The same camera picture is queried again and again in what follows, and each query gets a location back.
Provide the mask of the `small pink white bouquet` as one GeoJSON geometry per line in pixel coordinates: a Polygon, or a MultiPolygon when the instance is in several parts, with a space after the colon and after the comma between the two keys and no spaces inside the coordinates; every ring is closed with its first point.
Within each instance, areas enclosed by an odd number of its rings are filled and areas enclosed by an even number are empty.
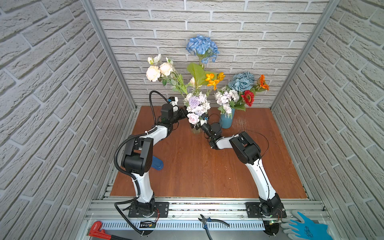
{"type": "Polygon", "coordinates": [[[187,107],[187,118],[192,126],[196,127],[207,123],[208,110],[211,106],[206,94],[202,92],[189,93],[184,98],[184,104],[187,107]]]}

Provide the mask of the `teal ceramic vase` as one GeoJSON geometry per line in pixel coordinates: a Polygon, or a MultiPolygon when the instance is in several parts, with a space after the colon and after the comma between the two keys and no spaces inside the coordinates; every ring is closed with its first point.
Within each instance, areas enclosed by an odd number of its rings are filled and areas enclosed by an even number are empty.
{"type": "Polygon", "coordinates": [[[222,129],[229,129],[232,126],[234,115],[235,109],[232,109],[232,113],[230,115],[223,114],[220,116],[220,125],[222,129]]]}

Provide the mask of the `pink white mixed bouquet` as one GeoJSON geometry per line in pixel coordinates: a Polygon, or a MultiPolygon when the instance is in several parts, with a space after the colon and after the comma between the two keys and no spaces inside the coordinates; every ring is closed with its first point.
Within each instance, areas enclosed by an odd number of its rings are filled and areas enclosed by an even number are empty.
{"type": "Polygon", "coordinates": [[[224,86],[217,90],[215,93],[215,99],[219,105],[219,111],[221,115],[231,118],[233,116],[232,111],[235,109],[235,104],[240,99],[239,93],[236,90],[232,90],[228,86],[224,86]]]}

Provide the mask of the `peach rose stem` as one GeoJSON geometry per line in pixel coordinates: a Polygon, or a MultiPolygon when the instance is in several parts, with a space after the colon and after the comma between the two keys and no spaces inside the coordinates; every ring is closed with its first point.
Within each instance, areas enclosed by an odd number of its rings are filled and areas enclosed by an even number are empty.
{"type": "Polygon", "coordinates": [[[149,81],[161,82],[164,86],[169,84],[173,91],[179,92],[183,96],[188,94],[188,85],[185,84],[182,74],[176,70],[174,65],[165,61],[159,66],[150,65],[146,71],[146,77],[149,81]]]}

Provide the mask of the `small yellow orange flower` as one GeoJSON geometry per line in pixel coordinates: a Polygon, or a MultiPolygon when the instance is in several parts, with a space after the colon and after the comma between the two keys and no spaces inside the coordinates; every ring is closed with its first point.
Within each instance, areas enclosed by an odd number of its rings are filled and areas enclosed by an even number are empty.
{"type": "Polygon", "coordinates": [[[221,72],[217,75],[210,73],[206,74],[205,81],[208,83],[208,87],[213,87],[214,90],[217,90],[217,85],[226,77],[226,75],[221,72]]]}

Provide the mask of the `red carnation flower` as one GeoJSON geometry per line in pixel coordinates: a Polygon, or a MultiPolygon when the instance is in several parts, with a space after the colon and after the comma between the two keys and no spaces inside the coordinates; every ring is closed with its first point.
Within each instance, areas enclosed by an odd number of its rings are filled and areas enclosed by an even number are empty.
{"type": "Polygon", "coordinates": [[[253,105],[254,97],[255,94],[250,90],[239,92],[239,99],[235,101],[234,109],[246,111],[246,106],[251,107],[253,105]]]}

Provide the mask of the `light blue rose bouquet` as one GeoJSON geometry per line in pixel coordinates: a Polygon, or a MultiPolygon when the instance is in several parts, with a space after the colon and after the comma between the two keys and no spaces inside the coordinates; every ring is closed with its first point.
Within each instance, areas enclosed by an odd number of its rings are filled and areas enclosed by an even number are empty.
{"type": "Polygon", "coordinates": [[[229,81],[228,86],[232,90],[238,92],[245,92],[250,90],[254,86],[255,76],[250,72],[243,72],[233,76],[233,79],[229,81]]]}

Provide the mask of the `cream white flower stem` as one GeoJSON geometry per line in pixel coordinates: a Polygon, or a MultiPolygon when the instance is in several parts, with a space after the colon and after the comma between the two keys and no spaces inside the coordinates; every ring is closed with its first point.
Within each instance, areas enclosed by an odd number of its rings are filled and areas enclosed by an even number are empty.
{"type": "MultiPolygon", "coordinates": [[[[148,63],[149,63],[150,65],[153,65],[153,66],[159,66],[159,65],[162,64],[162,59],[163,59],[162,55],[161,55],[161,54],[158,54],[158,55],[155,56],[155,57],[148,57],[147,61],[148,61],[148,63]]],[[[165,57],[165,62],[166,62],[166,63],[169,63],[169,64],[171,64],[171,65],[174,64],[173,60],[170,59],[170,58],[167,58],[167,57],[165,57]]]]}

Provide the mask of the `dark blue hydrangea flower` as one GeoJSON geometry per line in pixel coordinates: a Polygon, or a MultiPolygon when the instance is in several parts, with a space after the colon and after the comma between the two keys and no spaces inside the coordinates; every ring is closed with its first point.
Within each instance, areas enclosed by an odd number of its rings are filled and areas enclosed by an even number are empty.
{"type": "Polygon", "coordinates": [[[189,85],[195,89],[207,86],[206,74],[217,75],[217,73],[206,70],[209,61],[215,62],[220,53],[217,44],[208,37],[197,35],[189,40],[186,50],[199,59],[198,63],[190,63],[187,66],[187,72],[192,76],[189,85]]]}

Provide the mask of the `orange gerbera flower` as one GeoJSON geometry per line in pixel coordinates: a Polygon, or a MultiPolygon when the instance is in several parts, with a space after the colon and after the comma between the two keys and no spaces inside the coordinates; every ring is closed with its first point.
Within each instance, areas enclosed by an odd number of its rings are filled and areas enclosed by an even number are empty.
{"type": "Polygon", "coordinates": [[[255,93],[260,93],[264,91],[269,91],[270,87],[266,83],[266,79],[264,75],[261,75],[254,83],[253,87],[251,88],[251,91],[255,93]]]}

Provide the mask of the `clear glass vase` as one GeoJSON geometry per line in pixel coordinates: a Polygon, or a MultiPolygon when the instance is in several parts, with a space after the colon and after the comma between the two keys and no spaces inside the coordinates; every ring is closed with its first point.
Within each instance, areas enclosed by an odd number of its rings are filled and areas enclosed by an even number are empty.
{"type": "Polygon", "coordinates": [[[199,133],[201,133],[201,132],[202,132],[202,129],[201,129],[201,125],[200,125],[200,123],[197,123],[197,124],[195,124],[195,125],[192,125],[192,124],[191,124],[191,130],[192,130],[192,133],[193,133],[193,134],[199,134],[199,133]]]}

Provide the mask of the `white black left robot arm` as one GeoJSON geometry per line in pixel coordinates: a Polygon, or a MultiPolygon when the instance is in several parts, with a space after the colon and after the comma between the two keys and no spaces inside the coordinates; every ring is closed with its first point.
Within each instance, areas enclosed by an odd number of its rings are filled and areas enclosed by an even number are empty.
{"type": "Polygon", "coordinates": [[[154,145],[167,138],[174,129],[174,124],[187,117],[186,107],[164,104],[161,116],[155,120],[154,126],[143,134],[130,136],[123,146],[124,156],[121,160],[123,172],[133,180],[136,199],[133,208],[142,215],[151,215],[155,212],[155,193],[152,190],[149,170],[153,162],[154,145]]]}

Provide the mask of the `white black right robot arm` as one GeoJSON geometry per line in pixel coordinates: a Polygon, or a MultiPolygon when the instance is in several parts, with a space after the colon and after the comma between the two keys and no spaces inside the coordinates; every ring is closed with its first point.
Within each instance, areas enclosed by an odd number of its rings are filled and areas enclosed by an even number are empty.
{"type": "Polygon", "coordinates": [[[214,150],[233,149],[241,163],[250,171],[259,193],[259,213],[265,218],[287,216],[285,207],[273,188],[262,162],[259,145],[246,132],[240,132],[230,137],[221,135],[218,123],[198,124],[207,135],[209,144],[214,150]]]}

